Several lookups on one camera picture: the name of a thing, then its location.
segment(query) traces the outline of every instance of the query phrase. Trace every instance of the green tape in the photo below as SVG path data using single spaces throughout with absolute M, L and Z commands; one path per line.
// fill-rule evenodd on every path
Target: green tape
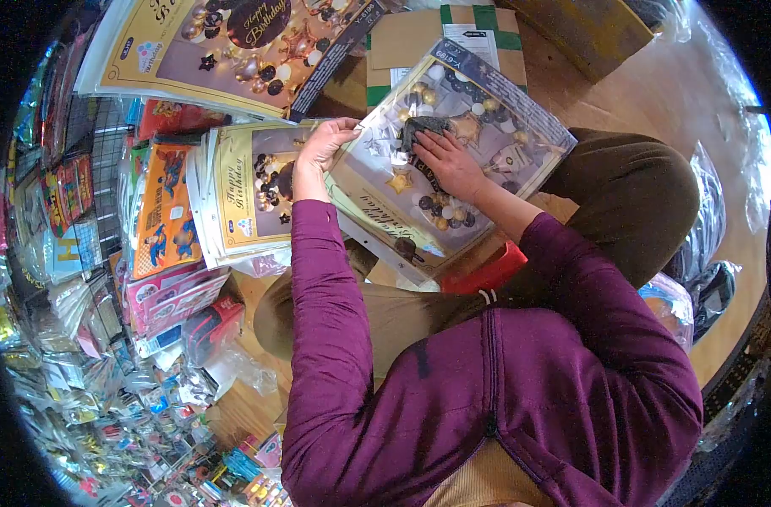
M 498 31 L 498 17 L 492 5 L 473 5 L 473 19 L 476 20 L 476 30 Z
M 495 46 L 499 49 L 521 51 L 521 35 L 513 32 L 495 31 Z
M 391 91 L 391 86 L 369 86 L 366 88 L 366 106 L 374 107 Z
M 439 18 L 443 25 L 452 25 L 453 16 L 451 16 L 451 6 L 448 4 L 439 6 Z

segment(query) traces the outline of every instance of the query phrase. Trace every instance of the jacket zipper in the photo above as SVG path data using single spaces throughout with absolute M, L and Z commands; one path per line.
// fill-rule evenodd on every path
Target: jacket zipper
M 494 438 L 501 445 L 504 452 L 510 455 L 518 466 L 521 467 L 529 477 L 535 482 L 540 483 L 541 477 L 532 471 L 532 469 L 524 463 L 521 458 L 515 452 L 512 452 L 509 446 L 502 441 L 501 435 L 498 433 L 498 350 L 496 348 L 496 340 L 498 339 L 498 332 L 495 325 L 495 311 L 497 309 L 487 310 L 487 347 L 489 354 L 489 368 L 490 368 L 490 387 L 489 387 L 489 415 L 487 417 L 486 428 L 484 429 L 485 437 Z M 484 444 L 484 439 L 481 439 L 479 447 Z

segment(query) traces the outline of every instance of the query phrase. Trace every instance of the jacket sleeve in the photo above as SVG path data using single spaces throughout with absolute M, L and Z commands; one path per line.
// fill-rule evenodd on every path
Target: jacket sleeve
M 354 452 L 372 395 L 369 321 L 331 204 L 303 200 L 293 206 L 292 295 L 293 381 L 282 482 L 298 504 L 321 504 L 331 493 L 342 494 L 331 491 L 334 474 Z M 341 443 L 327 449 L 329 441 Z
M 569 319 L 604 366 L 608 410 L 592 406 L 616 442 L 596 442 L 603 485 L 624 504 L 653 504 L 681 472 L 700 435 L 695 373 L 681 346 L 600 249 L 547 213 L 524 232 L 520 249 L 549 288 L 546 305 Z

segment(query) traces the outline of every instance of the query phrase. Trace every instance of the hand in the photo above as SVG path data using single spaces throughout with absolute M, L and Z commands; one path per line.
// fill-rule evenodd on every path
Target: hand
M 293 202 L 305 199 L 331 202 L 326 194 L 324 171 L 338 148 L 357 138 L 361 131 L 352 130 L 360 123 L 350 117 L 339 117 L 323 122 L 312 133 L 295 161 L 292 175 Z
M 475 204 L 483 188 L 488 187 L 490 179 L 484 176 L 470 153 L 449 131 L 444 136 L 435 132 L 417 132 L 420 144 L 414 143 L 414 152 L 433 171 L 442 190 L 456 199 Z
M 322 173 L 329 169 L 332 156 L 344 144 L 356 139 L 361 131 L 353 130 L 360 120 L 339 117 L 323 122 L 312 133 L 295 163 L 296 171 Z

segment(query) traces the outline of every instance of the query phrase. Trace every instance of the woman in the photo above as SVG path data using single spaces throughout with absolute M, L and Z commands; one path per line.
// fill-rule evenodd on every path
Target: woman
M 689 360 L 636 294 L 698 209 L 684 158 L 573 129 L 543 191 L 561 225 L 483 175 L 449 133 L 416 153 L 529 259 L 484 297 L 358 283 L 321 173 L 357 121 L 322 124 L 293 174 L 292 274 L 255 317 L 292 360 L 282 481 L 309 505 L 653 505 L 701 430 Z M 375 379 L 385 379 L 377 392 Z

